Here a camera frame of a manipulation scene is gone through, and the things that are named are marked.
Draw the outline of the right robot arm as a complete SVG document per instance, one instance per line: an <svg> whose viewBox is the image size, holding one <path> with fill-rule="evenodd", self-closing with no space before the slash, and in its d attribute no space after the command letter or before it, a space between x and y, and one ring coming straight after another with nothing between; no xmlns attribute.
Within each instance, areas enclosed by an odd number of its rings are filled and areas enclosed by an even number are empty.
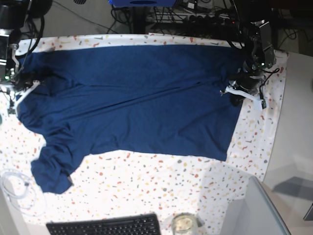
<svg viewBox="0 0 313 235"><path fill-rule="evenodd" d="M45 27L45 14L51 0L2 0L0 2L0 83L21 91L31 86L33 75L23 75L27 56L39 44ZM30 44L26 53L17 55L23 35Z"/></svg>

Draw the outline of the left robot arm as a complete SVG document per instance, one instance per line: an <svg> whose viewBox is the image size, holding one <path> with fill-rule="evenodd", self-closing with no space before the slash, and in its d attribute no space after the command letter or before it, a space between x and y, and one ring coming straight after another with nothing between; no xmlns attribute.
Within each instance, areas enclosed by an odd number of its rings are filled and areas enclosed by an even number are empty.
<svg viewBox="0 0 313 235"><path fill-rule="evenodd" d="M275 64L271 39L271 7L267 0L232 0L229 16L245 55L243 66L229 78L225 93L232 94L232 102L239 104L249 99L255 109L263 110L268 102L263 93L264 75Z"/></svg>

